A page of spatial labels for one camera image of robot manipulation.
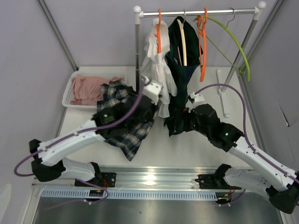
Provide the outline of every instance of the robotic arm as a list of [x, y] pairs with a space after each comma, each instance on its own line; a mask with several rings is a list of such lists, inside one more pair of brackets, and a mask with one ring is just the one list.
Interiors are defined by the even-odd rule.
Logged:
[[[136, 101], [136, 96], [129, 98], [126, 103], [119, 103], [96, 113], [92, 119], [66, 135], [47, 142], [32, 140], [29, 143], [30, 152], [33, 154], [40, 151], [34, 155], [35, 160], [32, 162], [34, 175], [41, 182], [63, 177], [99, 185], [102, 173], [97, 163], [72, 161], [66, 156], [97, 141], [122, 135], [140, 122], [150, 121], [156, 111], [161, 90], [160, 83], [146, 79], [137, 109], [124, 122], [114, 127], [99, 130], [99, 127], [122, 118]], [[222, 164], [213, 174], [213, 181], [218, 189], [229, 189], [230, 186], [248, 189], [268, 198], [279, 210], [291, 214], [299, 201], [298, 173], [254, 146], [233, 125], [221, 122], [216, 111], [209, 104], [203, 104], [205, 100], [201, 94], [192, 93], [189, 100], [191, 108], [185, 108], [182, 112], [184, 131], [201, 133], [215, 147], [240, 158], [260, 173], [253, 175]], [[75, 186], [84, 185], [76, 181]]]

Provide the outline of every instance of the orange hanger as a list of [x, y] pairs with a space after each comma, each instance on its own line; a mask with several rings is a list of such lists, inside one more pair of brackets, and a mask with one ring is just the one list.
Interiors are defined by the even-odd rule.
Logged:
[[157, 52], [161, 53], [161, 35], [160, 35], [160, 25], [161, 25], [161, 9], [159, 9], [159, 24], [157, 24], [157, 33], [155, 34], [155, 37], [158, 41], [158, 49]]
[[[198, 29], [198, 42], [199, 42], [199, 60], [200, 60], [200, 81], [203, 82], [205, 79], [206, 73], [206, 21], [207, 21], [207, 8], [205, 8], [205, 19], [202, 15], [198, 16], [197, 18], [197, 29]], [[200, 36], [203, 37], [204, 42], [204, 60], [202, 60], [201, 56], [201, 43], [200, 43]]]

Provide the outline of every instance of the white table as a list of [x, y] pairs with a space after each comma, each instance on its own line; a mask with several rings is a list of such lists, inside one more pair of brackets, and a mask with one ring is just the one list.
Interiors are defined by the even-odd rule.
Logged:
[[[206, 70], [206, 77], [203, 83], [199, 82], [200, 70], [196, 69], [189, 83], [188, 92], [199, 90], [200, 88], [217, 83], [216, 71], [222, 70], [224, 79], [229, 68], [210, 67]], [[81, 71], [98, 71], [103, 73], [125, 73], [128, 84], [135, 86], [134, 67], [81, 67]], [[233, 87], [240, 90], [238, 78], [233, 76], [231, 83]], [[237, 94], [228, 90], [228, 103], [231, 109], [230, 118], [222, 115], [220, 97], [217, 95], [217, 87], [202, 92], [206, 102], [209, 103], [218, 113], [221, 121], [231, 123], [240, 130], [242, 127], [242, 103]], [[84, 111], [68, 108], [63, 121], [60, 134], [65, 134], [81, 124], [85, 123], [94, 111]], [[246, 117], [249, 138], [256, 143], [249, 117]], [[96, 162], [100, 166], [122, 166], [122, 167], [164, 167], [164, 168], [216, 168], [222, 163], [235, 167], [249, 167], [240, 159], [225, 153], [223, 150], [215, 148], [205, 136], [197, 132], [182, 133], [180, 135], [168, 136], [168, 129], [163, 126], [163, 119], [157, 118], [154, 126], [142, 141], [135, 158], [129, 162], [123, 152], [105, 142], [98, 142], [81, 149], [68, 156], [69, 159], [80, 162]]]

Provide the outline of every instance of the white plastic basket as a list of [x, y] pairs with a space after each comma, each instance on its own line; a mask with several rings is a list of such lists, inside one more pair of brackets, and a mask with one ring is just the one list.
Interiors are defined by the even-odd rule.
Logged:
[[81, 72], [81, 71], [76, 71], [71, 75], [71, 78], [69, 79], [65, 91], [64, 91], [64, 96], [62, 98], [62, 105], [65, 107], [72, 107], [72, 108], [78, 108], [78, 109], [97, 109], [97, 106], [88, 106], [88, 105], [72, 105], [71, 101], [74, 99], [74, 94], [72, 92], [72, 82], [71, 79], [73, 77], [77, 77], [77, 75], [83, 75], [85, 77], [88, 76], [98, 76], [106, 79], [112, 79], [113, 77], [121, 77], [124, 79], [125, 83], [127, 84], [127, 77], [125, 74], [114, 74], [114, 73], [93, 73], [93, 72]]

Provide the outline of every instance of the pink towel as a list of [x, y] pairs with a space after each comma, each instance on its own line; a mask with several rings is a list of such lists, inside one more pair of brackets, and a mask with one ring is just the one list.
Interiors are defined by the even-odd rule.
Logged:
[[77, 75], [71, 79], [72, 92], [74, 99], [71, 101], [72, 105], [97, 105], [97, 101], [103, 100], [101, 92], [101, 85], [109, 84], [110, 81], [117, 81], [122, 78], [113, 77], [112, 79], [105, 79], [97, 76], [85, 77]]

